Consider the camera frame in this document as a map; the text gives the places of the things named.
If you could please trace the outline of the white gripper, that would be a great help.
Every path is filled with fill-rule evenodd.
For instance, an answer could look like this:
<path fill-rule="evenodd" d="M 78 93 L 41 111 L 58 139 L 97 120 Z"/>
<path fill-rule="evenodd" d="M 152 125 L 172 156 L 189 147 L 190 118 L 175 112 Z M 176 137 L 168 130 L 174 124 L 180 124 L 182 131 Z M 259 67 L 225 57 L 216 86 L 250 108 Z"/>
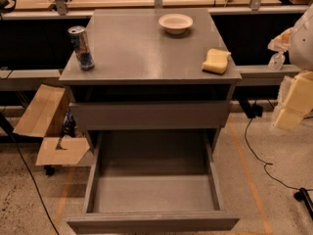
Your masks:
<path fill-rule="evenodd" d="M 290 48 L 292 27 L 276 36 L 268 44 L 268 49 L 275 52 L 286 52 Z M 283 130 L 295 129 L 313 109 L 313 71 L 304 71 L 291 80 L 291 87 L 274 125 Z"/>

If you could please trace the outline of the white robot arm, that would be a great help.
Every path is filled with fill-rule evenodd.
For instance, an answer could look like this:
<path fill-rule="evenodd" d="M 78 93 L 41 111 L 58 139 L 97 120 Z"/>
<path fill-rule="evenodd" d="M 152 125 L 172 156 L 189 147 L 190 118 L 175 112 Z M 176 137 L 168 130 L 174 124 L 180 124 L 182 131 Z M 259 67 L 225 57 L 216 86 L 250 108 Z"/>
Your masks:
<path fill-rule="evenodd" d="M 285 76 L 279 89 L 273 125 L 282 130 L 295 129 L 313 110 L 313 6 L 291 28 L 268 44 L 275 51 L 268 67 L 278 71 L 289 52 L 292 65 L 300 69 L 295 77 Z"/>

